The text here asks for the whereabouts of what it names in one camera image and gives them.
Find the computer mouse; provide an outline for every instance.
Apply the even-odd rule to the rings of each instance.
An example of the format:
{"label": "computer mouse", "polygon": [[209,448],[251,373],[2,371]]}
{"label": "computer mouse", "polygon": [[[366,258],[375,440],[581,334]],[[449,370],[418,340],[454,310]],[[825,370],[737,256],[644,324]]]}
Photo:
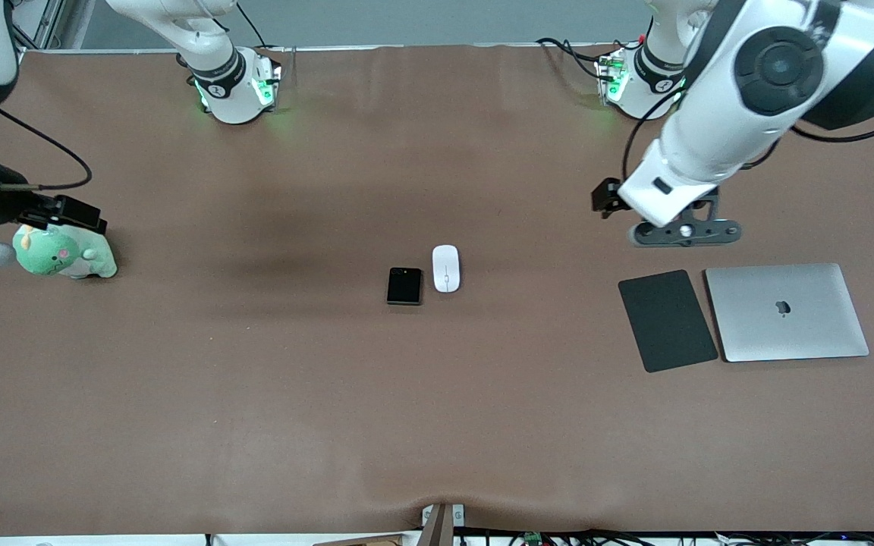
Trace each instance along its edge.
{"label": "computer mouse", "polygon": [[461,257],[454,245],[434,246],[434,287],[439,293],[452,293],[461,287]]}

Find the silver laptop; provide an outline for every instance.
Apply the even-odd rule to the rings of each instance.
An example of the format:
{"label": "silver laptop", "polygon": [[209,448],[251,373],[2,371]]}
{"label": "silver laptop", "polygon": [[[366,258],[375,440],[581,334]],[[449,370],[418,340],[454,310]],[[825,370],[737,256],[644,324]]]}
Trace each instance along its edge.
{"label": "silver laptop", "polygon": [[866,356],[837,263],[707,269],[728,362]]}

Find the mouse pad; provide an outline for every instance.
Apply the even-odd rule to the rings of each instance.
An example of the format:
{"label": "mouse pad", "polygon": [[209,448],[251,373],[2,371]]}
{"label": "mouse pad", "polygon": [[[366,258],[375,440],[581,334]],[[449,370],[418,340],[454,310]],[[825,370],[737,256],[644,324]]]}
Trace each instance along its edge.
{"label": "mouse pad", "polygon": [[686,271],[621,281],[620,295],[649,373],[717,359]]}

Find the green plush toy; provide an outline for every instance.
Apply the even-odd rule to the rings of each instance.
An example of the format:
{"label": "green plush toy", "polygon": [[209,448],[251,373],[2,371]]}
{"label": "green plush toy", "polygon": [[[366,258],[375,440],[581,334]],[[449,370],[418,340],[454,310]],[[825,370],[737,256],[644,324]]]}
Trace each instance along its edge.
{"label": "green plush toy", "polygon": [[50,224],[44,230],[22,225],[13,237],[13,248],[15,259],[33,275],[84,279],[117,274],[107,238],[81,227]]}

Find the green dinosaur plush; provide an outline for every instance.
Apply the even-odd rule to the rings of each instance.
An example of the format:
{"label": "green dinosaur plush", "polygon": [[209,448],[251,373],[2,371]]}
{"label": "green dinosaur plush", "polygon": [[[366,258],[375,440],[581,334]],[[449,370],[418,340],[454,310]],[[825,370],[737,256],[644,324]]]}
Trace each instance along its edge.
{"label": "green dinosaur plush", "polygon": [[37,229],[22,225],[13,237],[13,248],[15,259],[33,275],[83,279],[117,274],[117,262],[106,237],[81,227],[49,225]]}

